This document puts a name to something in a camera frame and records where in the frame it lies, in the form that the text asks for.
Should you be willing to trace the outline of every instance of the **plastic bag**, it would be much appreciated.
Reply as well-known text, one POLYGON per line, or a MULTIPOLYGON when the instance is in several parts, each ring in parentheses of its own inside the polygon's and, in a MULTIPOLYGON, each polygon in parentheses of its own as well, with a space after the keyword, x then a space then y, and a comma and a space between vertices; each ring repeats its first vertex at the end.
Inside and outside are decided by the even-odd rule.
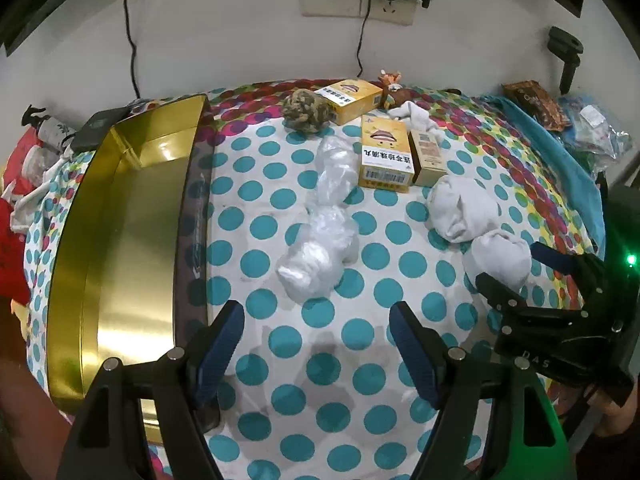
POLYGON ((629 132, 590 96, 564 96, 558 102, 572 123, 562 132, 562 142, 592 176, 619 162, 631 149, 629 132))
POLYGON ((316 154, 318 184, 308 205, 309 224, 281 257, 276 273, 296 303, 328 296, 340 281, 344 262, 358 257, 358 225, 342 201, 358 181, 358 156, 340 137, 325 137, 316 154))

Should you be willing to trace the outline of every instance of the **white label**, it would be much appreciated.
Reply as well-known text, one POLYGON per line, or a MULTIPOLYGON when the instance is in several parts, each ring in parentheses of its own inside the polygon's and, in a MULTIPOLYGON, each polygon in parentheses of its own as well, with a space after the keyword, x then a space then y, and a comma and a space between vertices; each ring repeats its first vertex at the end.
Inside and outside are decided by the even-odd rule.
POLYGON ((398 184, 404 186, 409 180, 406 173, 396 173, 395 171, 376 170, 375 168, 367 168, 364 178, 367 180, 375 180, 376 182, 386 182, 388 184, 398 184))
POLYGON ((338 106, 348 105, 353 103, 356 99, 344 92, 340 92, 331 86, 325 86, 319 90, 316 90, 316 94, 320 94, 322 97, 326 97, 332 103, 336 103, 338 106))
POLYGON ((405 173, 411 174, 414 172, 414 165, 409 153, 389 150, 387 148, 363 146, 362 165, 380 166, 389 170, 404 171, 405 173))
POLYGON ((591 125, 592 128, 602 124, 606 118, 593 105, 587 105, 580 110, 580 115, 591 125))

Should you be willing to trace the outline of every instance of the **teal cloth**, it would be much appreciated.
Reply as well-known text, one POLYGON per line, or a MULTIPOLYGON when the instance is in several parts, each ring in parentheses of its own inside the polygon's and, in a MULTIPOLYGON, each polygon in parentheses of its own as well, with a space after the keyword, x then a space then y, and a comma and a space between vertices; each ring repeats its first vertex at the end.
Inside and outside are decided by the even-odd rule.
POLYGON ((486 96, 485 100, 497 107, 511 125, 529 139, 542 160, 555 171, 569 204, 580 213, 589 235, 598 245, 598 257, 604 259, 605 228, 602 199, 595 182, 569 152, 518 105, 500 96, 486 96))

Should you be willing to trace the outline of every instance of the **white wall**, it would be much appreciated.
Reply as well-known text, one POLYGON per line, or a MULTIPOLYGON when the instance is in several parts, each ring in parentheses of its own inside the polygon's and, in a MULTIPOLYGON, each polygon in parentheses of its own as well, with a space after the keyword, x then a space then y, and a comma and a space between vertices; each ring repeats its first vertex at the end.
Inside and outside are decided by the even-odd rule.
MULTIPOLYGON (((130 8, 144 97, 357 72, 360 20, 304 18, 299 0, 130 0, 130 8)), ((581 19, 553 0, 435 0, 417 9, 412 27, 367 24, 364 76, 400 70, 404 82, 468 94, 532 78, 556 91, 561 62, 545 48, 551 25, 585 48, 572 89, 636 128, 640 61, 601 0, 585 0, 581 19)), ((30 103, 79 127, 132 100, 129 55, 122 0, 65 2, 11 57, 0 55, 0 159, 30 103)))

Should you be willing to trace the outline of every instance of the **yellow and white box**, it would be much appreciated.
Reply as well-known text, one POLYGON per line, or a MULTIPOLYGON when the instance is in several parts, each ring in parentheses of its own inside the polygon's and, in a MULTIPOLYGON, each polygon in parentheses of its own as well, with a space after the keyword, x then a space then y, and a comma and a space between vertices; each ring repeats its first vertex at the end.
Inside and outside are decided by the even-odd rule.
POLYGON ((358 184, 406 193, 414 164, 406 127, 401 121, 362 117, 362 165, 358 184))
POLYGON ((342 126, 378 108, 382 89, 362 79, 345 79, 316 90, 334 109, 334 123, 342 126))
POLYGON ((447 174, 438 141, 427 132, 411 130, 409 143, 414 156, 414 186, 433 187, 441 176, 447 174))

